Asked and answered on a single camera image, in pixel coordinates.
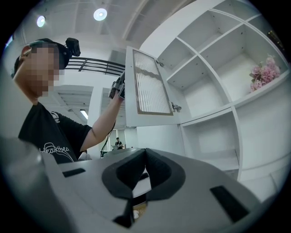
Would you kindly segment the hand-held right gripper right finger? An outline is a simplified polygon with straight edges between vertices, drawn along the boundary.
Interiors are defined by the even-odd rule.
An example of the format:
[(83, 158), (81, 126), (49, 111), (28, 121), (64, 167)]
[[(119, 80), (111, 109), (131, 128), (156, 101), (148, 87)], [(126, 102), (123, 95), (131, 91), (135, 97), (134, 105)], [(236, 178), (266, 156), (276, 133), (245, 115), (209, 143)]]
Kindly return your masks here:
[(242, 233), (275, 197), (260, 200), (250, 189), (206, 162), (146, 149), (151, 190), (135, 233)]

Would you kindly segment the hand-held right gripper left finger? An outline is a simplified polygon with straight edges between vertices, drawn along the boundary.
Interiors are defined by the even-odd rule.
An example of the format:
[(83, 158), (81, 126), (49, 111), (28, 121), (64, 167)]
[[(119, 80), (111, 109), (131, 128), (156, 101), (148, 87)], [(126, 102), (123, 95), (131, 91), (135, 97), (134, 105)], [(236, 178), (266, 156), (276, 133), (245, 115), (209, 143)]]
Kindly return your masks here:
[(150, 228), (147, 209), (139, 219), (133, 218), (132, 199), (114, 197), (106, 187), (118, 192), (123, 185), (111, 167), (118, 162), (133, 162), (144, 149), (113, 151), (105, 158), (58, 165), (51, 154), (42, 153), (45, 173), (69, 228)]

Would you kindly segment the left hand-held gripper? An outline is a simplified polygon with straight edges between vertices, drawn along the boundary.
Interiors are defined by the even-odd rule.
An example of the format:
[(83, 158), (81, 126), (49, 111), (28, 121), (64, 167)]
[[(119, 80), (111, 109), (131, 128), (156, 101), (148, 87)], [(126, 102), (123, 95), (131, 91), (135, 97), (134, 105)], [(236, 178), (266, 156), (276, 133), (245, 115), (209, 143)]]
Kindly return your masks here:
[(113, 99), (115, 92), (118, 91), (118, 97), (125, 99), (125, 71), (119, 76), (117, 81), (113, 82), (108, 97)]

